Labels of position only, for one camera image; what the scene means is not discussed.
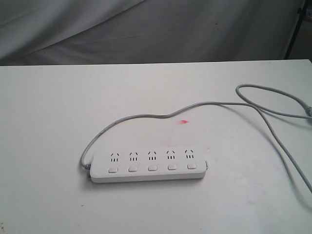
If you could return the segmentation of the white five-outlet power strip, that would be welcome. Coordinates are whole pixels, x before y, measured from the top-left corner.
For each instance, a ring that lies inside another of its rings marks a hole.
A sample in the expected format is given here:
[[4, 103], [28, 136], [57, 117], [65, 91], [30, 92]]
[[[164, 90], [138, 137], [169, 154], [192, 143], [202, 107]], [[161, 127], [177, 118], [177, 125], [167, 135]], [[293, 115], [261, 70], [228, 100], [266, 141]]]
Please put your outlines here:
[[96, 153], [90, 177], [94, 183], [202, 179], [207, 169], [207, 161], [194, 148], [146, 148]]

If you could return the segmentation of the grey backdrop cloth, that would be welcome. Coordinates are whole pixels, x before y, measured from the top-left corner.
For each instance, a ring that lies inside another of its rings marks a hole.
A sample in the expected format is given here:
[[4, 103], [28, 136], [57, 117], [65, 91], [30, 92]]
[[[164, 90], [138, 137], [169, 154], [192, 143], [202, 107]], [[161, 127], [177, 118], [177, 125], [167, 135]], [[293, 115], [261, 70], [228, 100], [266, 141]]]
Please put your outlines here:
[[0, 63], [283, 59], [303, 0], [3, 0]]

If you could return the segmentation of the black tripod stand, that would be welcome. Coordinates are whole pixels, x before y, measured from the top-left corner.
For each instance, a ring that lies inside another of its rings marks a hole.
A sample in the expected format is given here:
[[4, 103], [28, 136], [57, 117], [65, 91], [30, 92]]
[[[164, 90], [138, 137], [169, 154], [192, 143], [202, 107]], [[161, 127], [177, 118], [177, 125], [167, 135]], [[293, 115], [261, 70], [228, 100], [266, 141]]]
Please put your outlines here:
[[293, 49], [293, 46], [295, 44], [295, 41], [296, 41], [297, 35], [299, 33], [300, 27], [302, 25], [302, 22], [303, 22], [305, 16], [306, 16], [306, 11], [308, 8], [308, 2], [309, 2], [308, 0], [304, 0], [303, 5], [301, 7], [299, 7], [297, 10], [298, 20], [297, 20], [297, 23], [296, 23], [295, 28], [293, 30], [293, 34], [292, 34], [292, 37], [290, 39], [289, 45], [287, 47], [287, 50], [286, 50], [286, 53], [284, 56], [284, 60], [289, 59], [289, 56], [292, 52], [292, 49]]

